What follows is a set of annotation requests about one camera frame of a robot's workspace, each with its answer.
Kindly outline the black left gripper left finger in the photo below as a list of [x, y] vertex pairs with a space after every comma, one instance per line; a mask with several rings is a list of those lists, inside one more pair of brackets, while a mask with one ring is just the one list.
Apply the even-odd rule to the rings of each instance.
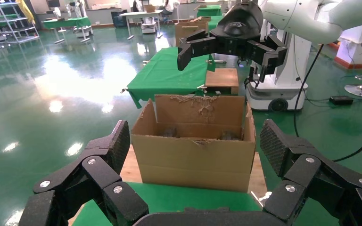
[[76, 160], [35, 183], [19, 224], [66, 226], [94, 201], [112, 225], [134, 225], [148, 205], [120, 176], [129, 147], [129, 125], [120, 120], [110, 135], [91, 140]]

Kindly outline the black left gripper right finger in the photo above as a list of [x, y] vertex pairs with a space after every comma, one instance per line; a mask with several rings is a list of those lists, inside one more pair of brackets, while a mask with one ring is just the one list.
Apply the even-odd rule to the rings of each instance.
[[267, 119], [260, 148], [280, 178], [255, 226], [362, 226], [362, 174], [322, 155]]

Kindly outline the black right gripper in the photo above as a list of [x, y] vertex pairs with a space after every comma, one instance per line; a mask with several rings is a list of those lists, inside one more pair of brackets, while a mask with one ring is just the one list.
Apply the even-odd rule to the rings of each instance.
[[278, 66], [284, 64], [288, 48], [276, 35], [268, 35], [260, 42], [263, 13], [257, 1], [242, 1], [235, 4], [207, 33], [197, 30], [180, 38], [177, 67], [183, 71], [194, 57], [219, 53], [248, 59], [250, 66], [247, 80], [264, 82]]

